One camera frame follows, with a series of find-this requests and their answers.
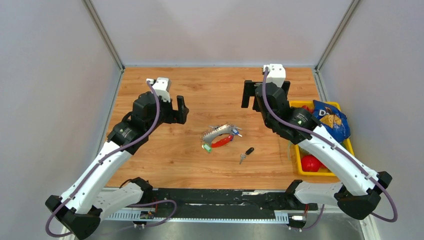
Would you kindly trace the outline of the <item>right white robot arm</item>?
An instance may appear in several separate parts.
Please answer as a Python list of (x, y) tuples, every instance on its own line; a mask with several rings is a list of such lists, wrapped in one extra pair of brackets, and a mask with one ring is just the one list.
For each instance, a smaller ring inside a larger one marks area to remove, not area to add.
[(348, 216), (363, 220), (376, 217), (381, 194), (387, 195), (392, 176), (386, 171), (376, 172), (361, 163), (338, 143), (324, 125), (310, 112), (290, 106), (287, 99), (290, 82), (282, 86), (272, 82), (263, 84), (245, 80), (241, 107), (249, 106), (260, 112), (264, 125), (293, 145), (316, 157), (339, 179), (337, 183), (310, 183), (294, 180), (287, 188), (286, 204), (298, 209), (303, 204), (337, 206)]

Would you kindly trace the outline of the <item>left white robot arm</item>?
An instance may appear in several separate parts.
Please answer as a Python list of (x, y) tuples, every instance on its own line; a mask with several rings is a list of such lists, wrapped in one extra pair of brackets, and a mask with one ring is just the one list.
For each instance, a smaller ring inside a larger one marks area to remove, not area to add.
[(147, 207), (153, 201), (153, 187), (136, 177), (109, 193), (102, 189), (115, 172), (149, 140), (161, 124), (185, 124), (189, 109), (178, 95), (177, 109), (171, 100), (148, 91), (134, 102), (132, 110), (107, 136), (102, 149), (81, 177), (61, 195), (51, 195), (45, 202), (52, 216), (79, 240), (91, 236), (110, 215), (130, 205)]

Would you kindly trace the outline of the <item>keyring bundle with red tag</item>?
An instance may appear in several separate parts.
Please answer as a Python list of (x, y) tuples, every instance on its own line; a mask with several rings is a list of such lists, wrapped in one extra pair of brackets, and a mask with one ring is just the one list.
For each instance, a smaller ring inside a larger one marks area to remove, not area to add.
[(201, 147), (210, 153), (212, 149), (230, 143), (235, 136), (242, 137), (241, 130), (242, 128), (230, 123), (210, 126), (200, 137)]

